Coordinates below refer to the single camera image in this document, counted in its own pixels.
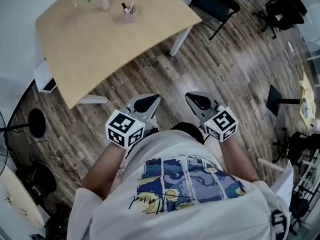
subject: white t-shirt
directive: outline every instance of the white t-shirt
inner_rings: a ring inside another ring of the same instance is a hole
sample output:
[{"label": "white t-shirt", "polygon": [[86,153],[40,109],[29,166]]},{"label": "white t-shirt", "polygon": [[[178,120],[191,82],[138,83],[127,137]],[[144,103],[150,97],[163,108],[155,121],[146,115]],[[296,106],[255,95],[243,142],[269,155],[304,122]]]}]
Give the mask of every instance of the white t-shirt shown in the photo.
[{"label": "white t-shirt", "polygon": [[227,174],[188,134],[162,131],[133,148],[106,200],[76,191],[67,239],[275,240],[273,210],[290,221],[286,203],[263,181]]}]

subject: flower vase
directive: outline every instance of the flower vase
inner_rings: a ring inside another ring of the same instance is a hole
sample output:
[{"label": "flower vase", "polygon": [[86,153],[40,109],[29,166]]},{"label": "flower vase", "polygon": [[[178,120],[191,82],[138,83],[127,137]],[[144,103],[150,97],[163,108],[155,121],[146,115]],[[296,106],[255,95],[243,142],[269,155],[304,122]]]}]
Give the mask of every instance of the flower vase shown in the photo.
[{"label": "flower vase", "polygon": [[100,0],[100,7],[102,11],[108,11],[111,8],[109,0]]}]

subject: white table leg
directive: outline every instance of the white table leg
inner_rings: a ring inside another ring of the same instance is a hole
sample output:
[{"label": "white table leg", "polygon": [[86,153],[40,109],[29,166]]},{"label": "white table leg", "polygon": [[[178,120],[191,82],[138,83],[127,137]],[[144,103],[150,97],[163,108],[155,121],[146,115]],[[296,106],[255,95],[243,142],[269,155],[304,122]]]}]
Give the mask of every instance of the white table leg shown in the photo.
[{"label": "white table leg", "polygon": [[192,29],[193,26],[190,26],[188,28],[186,28],[185,30],[182,30],[179,35],[177,36],[172,49],[170,51],[170,55],[173,57],[177,54],[180,46],[182,45],[182,43],[184,42],[184,40],[186,39],[187,35],[189,34],[190,30]]},{"label": "white table leg", "polygon": [[283,173],[283,171],[285,170],[285,169],[283,169],[282,167],[280,167],[279,165],[276,165],[276,164],[274,164],[274,163],[272,163],[272,162],[269,162],[269,161],[267,161],[267,160],[264,160],[264,159],[262,159],[262,158],[258,158],[257,159],[257,161],[260,163],[260,164],[263,164],[263,165],[265,165],[265,166],[267,166],[267,167],[269,167],[269,168],[272,168],[272,169],[274,169],[274,170],[276,170],[276,171],[278,171],[278,172],[281,172],[281,173]]},{"label": "white table leg", "polygon": [[307,58],[306,60],[307,60],[307,61],[311,61],[311,60],[315,60],[315,59],[318,59],[318,58],[320,58],[320,55],[317,55],[317,56],[314,56],[314,57]]},{"label": "white table leg", "polygon": [[78,104],[104,104],[108,101],[109,100],[106,97],[87,94],[78,102]]}]

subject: graphic print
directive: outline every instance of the graphic print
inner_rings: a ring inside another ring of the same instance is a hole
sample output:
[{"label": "graphic print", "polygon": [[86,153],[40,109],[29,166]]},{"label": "graphic print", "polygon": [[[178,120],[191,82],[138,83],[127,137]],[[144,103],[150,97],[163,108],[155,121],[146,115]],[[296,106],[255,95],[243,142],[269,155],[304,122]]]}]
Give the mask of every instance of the graphic print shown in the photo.
[{"label": "graphic print", "polygon": [[130,127],[135,123],[131,117],[119,113],[109,124],[109,126],[117,129],[118,131],[126,134]]},{"label": "graphic print", "polygon": [[154,158],[144,165],[133,206],[146,214],[172,212],[245,195],[245,186],[204,158]]},{"label": "graphic print", "polygon": [[212,120],[220,128],[221,131],[224,131],[236,122],[227,111],[223,111],[222,113],[214,117]]},{"label": "graphic print", "polygon": [[133,143],[137,142],[142,138],[142,130],[143,128],[137,130],[135,133],[129,136],[128,146],[131,146]]},{"label": "graphic print", "polygon": [[125,146],[125,138],[123,136],[121,136],[120,134],[118,134],[115,131],[108,128],[108,135],[109,135],[109,139],[111,141],[118,143],[122,147]]},{"label": "graphic print", "polygon": [[163,161],[163,172],[166,210],[172,212],[192,206],[193,198],[188,190],[188,183],[181,160],[171,159]]},{"label": "graphic print", "polygon": [[161,159],[151,159],[144,165],[144,173],[138,181],[137,196],[131,205],[137,202],[146,214],[163,213],[163,186],[161,183]]}]

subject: paper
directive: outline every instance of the paper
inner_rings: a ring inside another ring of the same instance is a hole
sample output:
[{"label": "paper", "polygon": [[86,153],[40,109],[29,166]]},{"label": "paper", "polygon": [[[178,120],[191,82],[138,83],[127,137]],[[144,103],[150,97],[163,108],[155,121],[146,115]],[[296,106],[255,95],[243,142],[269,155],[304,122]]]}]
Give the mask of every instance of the paper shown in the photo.
[{"label": "paper", "polygon": [[300,115],[305,123],[305,126],[309,130],[311,120],[314,119],[316,115],[316,103],[315,93],[305,72],[303,72],[303,80],[299,81],[299,85],[302,87]]},{"label": "paper", "polygon": [[284,169],[281,176],[271,186],[271,190],[280,198],[282,198],[288,207],[291,203],[291,196],[294,187],[294,168],[290,161]]}]

